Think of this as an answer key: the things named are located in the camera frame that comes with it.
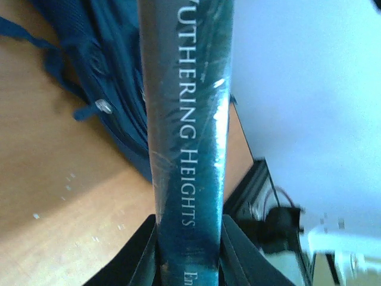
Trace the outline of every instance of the backpack strap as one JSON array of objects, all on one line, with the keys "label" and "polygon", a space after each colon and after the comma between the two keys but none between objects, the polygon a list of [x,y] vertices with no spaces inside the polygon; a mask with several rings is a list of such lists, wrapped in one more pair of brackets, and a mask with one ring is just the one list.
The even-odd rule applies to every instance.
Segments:
[{"label": "backpack strap", "polygon": [[0,36],[7,36],[11,38],[24,39],[32,43],[38,48],[46,50],[44,58],[45,70],[68,91],[74,93],[83,101],[88,102],[84,90],[76,83],[63,76],[64,59],[63,54],[59,48],[52,45],[44,39],[33,37],[27,30],[7,19],[0,17]]}]

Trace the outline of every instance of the dark blue backpack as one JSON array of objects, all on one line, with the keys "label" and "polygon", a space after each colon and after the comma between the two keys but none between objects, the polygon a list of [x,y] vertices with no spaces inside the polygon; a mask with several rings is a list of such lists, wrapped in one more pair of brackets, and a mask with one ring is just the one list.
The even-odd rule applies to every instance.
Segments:
[{"label": "dark blue backpack", "polygon": [[[0,36],[45,49],[45,69],[88,106],[76,120],[97,114],[119,149],[147,180],[149,165],[136,0],[30,0],[57,32],[60,48],[0,17]],[[63,75],[66,54],[80,86]]]}]

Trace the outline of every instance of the dark teal book cover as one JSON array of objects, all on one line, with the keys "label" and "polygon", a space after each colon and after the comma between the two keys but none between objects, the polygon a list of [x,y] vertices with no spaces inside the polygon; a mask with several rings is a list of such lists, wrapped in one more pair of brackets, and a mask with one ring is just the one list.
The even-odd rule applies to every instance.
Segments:
[{"label": "dark teal book cover", "polygon": [[233,1],[139,1],[163,285],[218,285]]}]

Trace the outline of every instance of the desk surface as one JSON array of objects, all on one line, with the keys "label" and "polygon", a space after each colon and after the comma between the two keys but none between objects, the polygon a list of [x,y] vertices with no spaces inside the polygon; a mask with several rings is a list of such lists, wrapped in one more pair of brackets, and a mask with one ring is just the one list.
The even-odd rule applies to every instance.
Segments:
[{"label": "desk surface", "polygon": [[[1,0],[0,15],[57,42],[26,1]],[[97,119],[73,120],[80,105],[41,51],[0,38],[0,285],[81,285],[154,213],[152,186]],[[225,197],[251,164],[231,107]]]}]

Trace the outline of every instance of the backpack zipper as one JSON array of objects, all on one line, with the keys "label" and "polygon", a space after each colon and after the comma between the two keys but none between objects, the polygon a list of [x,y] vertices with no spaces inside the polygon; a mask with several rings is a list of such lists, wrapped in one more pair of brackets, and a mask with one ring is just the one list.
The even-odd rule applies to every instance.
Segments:
[{"label": "backpack zipper", "polygon": [[93,104],[80,108],[74,112],[74,119],[77,121],[85,121],[90,117],[99,114],[101,112],[111,114],[113,108],[106,100],[97,100]]}]

